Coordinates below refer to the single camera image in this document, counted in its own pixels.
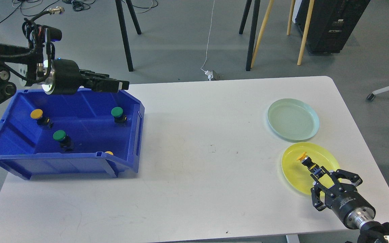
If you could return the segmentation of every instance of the green button cap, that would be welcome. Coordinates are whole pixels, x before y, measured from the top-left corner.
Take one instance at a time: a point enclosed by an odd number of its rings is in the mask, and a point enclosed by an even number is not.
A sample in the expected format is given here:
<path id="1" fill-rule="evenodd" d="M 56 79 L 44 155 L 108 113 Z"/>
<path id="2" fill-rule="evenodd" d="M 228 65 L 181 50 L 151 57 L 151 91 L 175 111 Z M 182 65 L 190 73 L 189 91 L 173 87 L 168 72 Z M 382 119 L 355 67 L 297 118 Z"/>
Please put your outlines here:
<path id="1" fill-rule="evenodd" d="M 53 135 L 53 138 L 55 141 L 62 141 L 65 139 L 65 137 L 67 136 L 67 134 L 65 133 L 64 130 L 58 130 L 56 132 L 54 132 L 54 135 Z"/>
<path id="2" fill-rule="evenodd" d="M 111 111 L 111 114 L 113 117 L 121 117 L 122 116 L 122 108 L 117 106 L 117 107 L 114 107 Z"/>

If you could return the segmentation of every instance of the black chair leg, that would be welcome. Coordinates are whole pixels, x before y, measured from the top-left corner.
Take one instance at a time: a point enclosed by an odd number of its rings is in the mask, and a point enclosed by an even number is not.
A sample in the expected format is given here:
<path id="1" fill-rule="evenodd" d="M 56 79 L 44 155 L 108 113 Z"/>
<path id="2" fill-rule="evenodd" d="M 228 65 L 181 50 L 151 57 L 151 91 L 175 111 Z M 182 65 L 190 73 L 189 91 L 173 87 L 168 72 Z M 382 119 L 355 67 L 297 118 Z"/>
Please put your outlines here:
<path id="1" fill-rule="evenodd" d="M 124 14 L 122 12 L 121 0 L 115 0 L 118 12 L 119 26 L 121 28 L 122 42 L 124 44 L 125 58 L 127 59 L 128 71 L 133 72 L 133 62 L 131 60 L 130 46 L 128 45 L 127 29 L 125 28 Z"/>
<path id="2" fill-rule="evenodd" d="M 250 71 L 253 58 L 253 48 L 255 46 L 256 26 L 258 25 L 259 6 L 261 0 L 255 0 L 255 7 L 253 8 L 252 28 L 250 29 L 249 50 L 247 51 L 247 62 L 245 64 L 245 70 Z"/>
<path id="3" fill-rule="evenodd" d="M 251 5 L 252 0 L 247 0 L 247 2 L 245 2 L 244 14 L 242 15 L 241 25 L 239 26 L 239 34 L 242 34 L 244 31 L 245 22 L 247 21 L 247 16 L 249 15 Z"/>
<path id="4" fill-rule="evenodd" d="M 131 19 L 133 20 L 134 27 L 136 28 L 137 34 L 142 34 L 142 31 L 140 31 L 139 22 L 136 18 L 136 13 L 134 12 L 133 4 L 131 3 L 131 0 L 126 0 L 128 11 L 130 12 Z"/>

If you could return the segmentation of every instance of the yellow button cap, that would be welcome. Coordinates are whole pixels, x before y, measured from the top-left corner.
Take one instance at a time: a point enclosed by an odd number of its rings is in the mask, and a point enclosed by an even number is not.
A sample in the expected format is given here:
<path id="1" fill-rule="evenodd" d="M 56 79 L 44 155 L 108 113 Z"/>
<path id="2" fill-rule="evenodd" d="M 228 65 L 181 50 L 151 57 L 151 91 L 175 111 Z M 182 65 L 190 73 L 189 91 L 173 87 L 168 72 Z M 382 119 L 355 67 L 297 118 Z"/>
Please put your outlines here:
<path id="1" fill-rule="evenodd" d="M 306 154 L 307 154 L 307 152 L 302 153 L 302 154 L 298 157 L 298 159 L 296 159 L 296 160 L 299 160 L 300 162 L 303 161 L 304 158 L 306 157 Z"/>
<path id="2" fill-rule="evenodd" d="M 35 109 L 34 111 L 31 112 L 31 118 L 32 119 L 40 119 L 43 117 L 43 111 L 41 109 Z"/>

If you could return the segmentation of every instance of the wooden stick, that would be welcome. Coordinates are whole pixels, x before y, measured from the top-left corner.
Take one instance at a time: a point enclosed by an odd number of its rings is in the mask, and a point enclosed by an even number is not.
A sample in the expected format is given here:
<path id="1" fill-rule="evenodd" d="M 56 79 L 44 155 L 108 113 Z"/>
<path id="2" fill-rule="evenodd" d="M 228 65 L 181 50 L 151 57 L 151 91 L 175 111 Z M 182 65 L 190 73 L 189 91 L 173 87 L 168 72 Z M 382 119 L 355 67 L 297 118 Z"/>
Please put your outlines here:
<path id="1" fill-rule="evenodd" d="M 310 0 L 309 10 L 307 11 L 306 25 L 304 25 L 303 41 L 301 42 L 300 55 L 298 57 L 298 66 L 301 65 L 303 60 L 304 48 L 306 47 L 307 34 L 309 33 L 310 19 L 312 18 L 313 5 L 315 5 L 315 0 Z"/>
<path id="2" fill-rule="evenodd" d="M 287 21 L 287 35 L 290 34 L 290 23 L 292 22 L 293 8 L 295 7 L 295 0 L 290 3 L 289 20 Z"/>
<path id="3" fill-rule="evenodd" d="M 270 17 L 273 3 L 274 3 L 274 0 L 270 0 L 270 3 L 268 4 L 267 12 L 265 12 L 264 20 L 262 20 L 262 26 L 261 26 L 261 29 L 259 30 L 259 36 L 258 36 L 258 40 L 256 42 L 255 51 L 253 52 L 252 66 L 250 66 L 251 68 L 253 68 L 253 65 L 255 64 L 256 56 L 258 54 L 258 48 L 259 48 L 259 45 L 261 44 L 262 36 L 264 35 L 265 26 L 267 26 L 267 22 L 268 22 L 268 19 Z"/>

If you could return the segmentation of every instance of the black speaker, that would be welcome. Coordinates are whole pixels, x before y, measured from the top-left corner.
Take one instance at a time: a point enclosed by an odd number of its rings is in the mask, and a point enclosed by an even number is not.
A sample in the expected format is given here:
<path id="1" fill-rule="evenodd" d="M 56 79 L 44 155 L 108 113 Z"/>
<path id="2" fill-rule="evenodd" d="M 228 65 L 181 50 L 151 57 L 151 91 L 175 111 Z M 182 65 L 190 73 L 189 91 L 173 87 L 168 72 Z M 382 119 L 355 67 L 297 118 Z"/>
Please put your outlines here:
<path id="1" fill-rule="evenodd" d="M 306 45 L 310 53 L 339 53 L 370 0 L 315 0 Z M 309 0 L 301 2 L 296 24 L 306 24 Z"/>

